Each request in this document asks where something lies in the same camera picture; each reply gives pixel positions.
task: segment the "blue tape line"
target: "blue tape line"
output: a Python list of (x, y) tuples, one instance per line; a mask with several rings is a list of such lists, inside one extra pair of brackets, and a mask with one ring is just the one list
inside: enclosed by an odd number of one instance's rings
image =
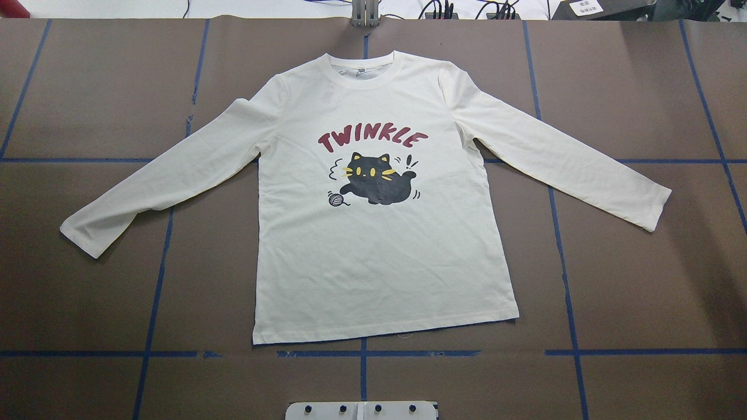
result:
[(368, 361), (366, 359), (368, 340), (361, 339), (361, 401), (368, 401)]
[(660, 356), (696, 354), (747, 354), (747, 348), (622, 348), (545, 350), (545, 356)]
[(218, 353), (216, 353), (214, 351), (209, 351), (209, 350), (206, 350), (205, 354), (202, 355), (203, 359), (211, 359), (211, 358), (215, 358), (215, 357), (223, 357), (223, 355), (222, 354), (218, 354)]
[(21, 94), (18, 97), (18, 102), (16, 102), (16, 109), (13, 111), (13, 116), (10, 118), (10, 123), (7, 125), (7, 131), (5, 132), (5, 139), (2, 142), (2, 146), (0, 146), (0, 158), (5, 155), (5, 149), (7, 149), (7, 144), (10, 141), (10, 135), (13, 134), (13, 127), (16, 126), (16, 120), (18, 119), (18, 114), (21, 111), (21, 105), (23, 104), (23, 99), (26, 97), (26, 91), (28, 90), (28, 85), (31, 83), (31, 77), (34, 75), (34, 70), (37, 68), (37, 63), (39, 62), (39, 56), (42, 54), (42, 48), (44, 48), (44, 43), (46, 42), (47, 35), (49, 34), (49, 27), (52, 26), (52, 20), (47, 19), (47, 24), (44, 27), (44, 33), (42, 34), (42, 39), (39, 41), (39, 46), (37, 47), (37, 53), (34, 55), (34, 60), (31, 62), (31, 68), (28, 69), (28, 74), (26, 75), (26, 81), (23, 83), (23, 88), (21, 89)]
[(0, 357), (142, 357), (142, 351), (5, 350)]
[(719, 159), (616, 159), (621, 164), (721, 164)]
[(161, 254), (161, 266), (158, 269), (158, 281), (155, 284), (155, 295), (153, 297), (153, 307), (150, 312), (150, 323), (148, 325), (148, 337), (145, 343), (145, 354), (143, 355), (143, 365), (140, 368), (140, 382), (137, 384), (137, 397), (135, 398), (135, 407), (132, 413), (133, 420), (140, 417), (140, 404), (143, 402), (143, 390), (145, 389), (145, 378), (148, 374), (148, 361), (150, 358), (150, 349), (153, 344), (153, 332), (155, 331), (155, 318), (158, 314), (158, 302), (161, 299), (161, 286), (164, 284), (164, 274), (166, 273), (166, 255), (169, 253), (171, 244), (171, 232), (174, 226), (174, 208), (169, 211), (169, 224), (166, 228), (166, 239), (164, 240), (164, 250)]
[(359, 350), (301, 350), (279, 351), (278, 357), (359, 357)]
[(713, 135), (713, 141), (716, 142), (716, 148), (719, 151), (719, 156), (721, 157), (721, 161), (724, 167), (724, 172), (726, 173), (726, 179), (729, 182), (729, 188), (731, 189), (731, 195), (734, 197), (734, 202), (737, 204), (737, 211), (740, 214), (740, 219), (742, 221), (742, 227), (745, 230), (745, 233), (747, 233), (747, 217), (745, 217), (744, 209), (742, 208), (742, 203), (740, 202), (740, 196), (737, 194), (737, 188), (734, 186), (734, 179), (731, 177), (731, 171), (729, 170), (729, 165), (726, 161), (726, 155), (724, 154), (724, 149), (721, 146), (721, 141), (719, 139), (719, 133), (716, 131), (716, 124), (713, 122), (713, 116), (710, 113), (710, 109), (708, 108), (708, 102), (705, 99), (705, 93), (703, 93), (703, 87), (700, 83), (700, 78), (698, 77), (698, 72), (695, 70), (695, 62), (692, 60), (692, 53), (690, 52), (690, 44), (687, 40), (687, 32), (685, 31), (685, 24), (682, 19), (680, 19), (680, 33), (682, 34), (682, 42), (685, 45), (685, 53), (687, 54), (687, 62), (690, 65), (690, 71), (692, 72), (692, 78), (695, 80), (695, 87), (698, 89), (698, 95), (700, 96), (701, 103), (703, 104), (703, 109), (705, 110), (705, 116), (708, 119), (708, 126), (710, 127), (710, 132)]
[(42, 163), (95, 163), (95, 164), (111, 164), (111, 163), (126, 163), (126, 164), (139, 164), (148, 163), (153, 158), (3, 158), (3, 162), (8, 163), (20, 163), (20, 164), (42, 164)]
[(532, 81), (532, 95), (534, 96), (534, 114), (538, 120), (542, 119), (539, 111), (539, 94), (537, 94), (537, 80), (534, 77), (534, 63), (532, 62), (532, 46), (529, 42), (529, 28), (527, 21), (522, 20), (521, 26), (524, 28), (524, 45), (527, 47), (527, 62), (529, 63), (529, 78)]
[(199, 48), (199, 60), (197, 61), (197, 73), (194, 75), (194, 91), (192, 92), (192, 105), (197, 103), (197, 90), (199, 89), (199, 77), (202, 74), (202, 60), (205, 58), (205, 45), (208, 43), (208, 29), (210, 19), (205, 19), (205, 29), (202, 30), (202, 46)]
[[(151, 357), (197, 357), (196, 351), (154, 351)], [(144, 351), (0, 350), (0, 357), (143, 357)]]
[[(366, 350), (366, 357), (473, 357), (480, 350)], [(358, 350), (279, 351), (278, 357), (360, 357)]]
[(480, 350), (370, 350), (368, 357), (474, 357)]
[(571, 288), (568, 286), (568, 271), (565, 267), (565, 254), (562, 249), (560, 237), (560, 224), (558, 223), (557, 207), (555, 206), (555, 193), (552, 187), (548, 187), (550, 194), (550, 209), (553, 215), (553, 226), (555, 228), (555, 242), (560, 254), (560, 266), (562, 268), (562, 283), (565, 288), (565, 308), (568, 313), (568, 328), (571, 332), (571, 345), (573, 345), (573, 358), (576, 365), (576, 380), (578, 382), (578, 395), (581, 399), (581, 415), (584, 420), (589, 420), (589, 408), (586, 405), (586, 389), (583, 385), (583, 372), (581, 370), (581, 358), (578, 355), (578, 338), (576, 336), (576, 323), (573, 316), (573, 303), (571, 302)]
[(198, 351), (152, 351), (150, 352), (151, 357), (197, 357), (199, 356)]
[(189, 117), (187, 117), (187, 130), (185, 132), (185, 138), (189, 137), (190, 134), (192, 134), (192, 119), (194, 118), (194, 114), (189, 114)]

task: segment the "metal bracket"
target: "metal bracket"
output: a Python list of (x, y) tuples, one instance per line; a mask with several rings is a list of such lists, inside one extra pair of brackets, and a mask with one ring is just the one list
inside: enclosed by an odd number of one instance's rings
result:
[(285, 420), (438, 420), (435, 401), (292, 403)]
[(353, 0), (353, 26), (379, 26), (379, 0)]

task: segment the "neckline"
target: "neckline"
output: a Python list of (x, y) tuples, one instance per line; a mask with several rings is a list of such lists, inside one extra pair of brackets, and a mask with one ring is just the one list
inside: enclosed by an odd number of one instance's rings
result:
[[(392, 51), (381, 57), (360, 59), (337, 58), (325, 53), (319, 57), (317, 62), (319, 63), (324, 75), (336, 84), (357, 90), (374, 89), (376, 87), (381, 87), (396, 76), (402, 63), (402, 53), (399, 51)], [(391, 66), (383, 74), (365, 80), (355, 80), (344, 77), (339, 75), (335, 69), (332, 68), (332, 66), (344, 66), (353, 69), (361, 69), (366, 67), (378, 67), (386, 64), (391, 64)]]

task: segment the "brown table surface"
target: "brown table surface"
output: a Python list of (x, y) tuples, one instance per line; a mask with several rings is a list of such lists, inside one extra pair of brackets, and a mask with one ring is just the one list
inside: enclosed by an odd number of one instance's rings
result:
[[(415, 399), (444, 420), (747, 418), (744, 24), (2, 19), (0, 40), (0, 419)], [(255, 164), (98, 261), (59, 233), (272, 75), (392, 49), (670, 187), (657, 231), (486, 152), (521, 318), (259, 347)]]

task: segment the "sleeve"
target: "sleeve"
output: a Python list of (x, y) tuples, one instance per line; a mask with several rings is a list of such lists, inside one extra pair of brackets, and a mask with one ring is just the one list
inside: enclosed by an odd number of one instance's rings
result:
[(286, 100), (276, 75), (251, 100), (236, 99), (215, 120), (68, 217), (60, 231), (99, 258), (138, 213), (194, 197), (251, 162), (273, 139)]
[(672, 190), (482, 92), (449, 63), (438, 78), (456, 124), (517, 170), (653, 232)]

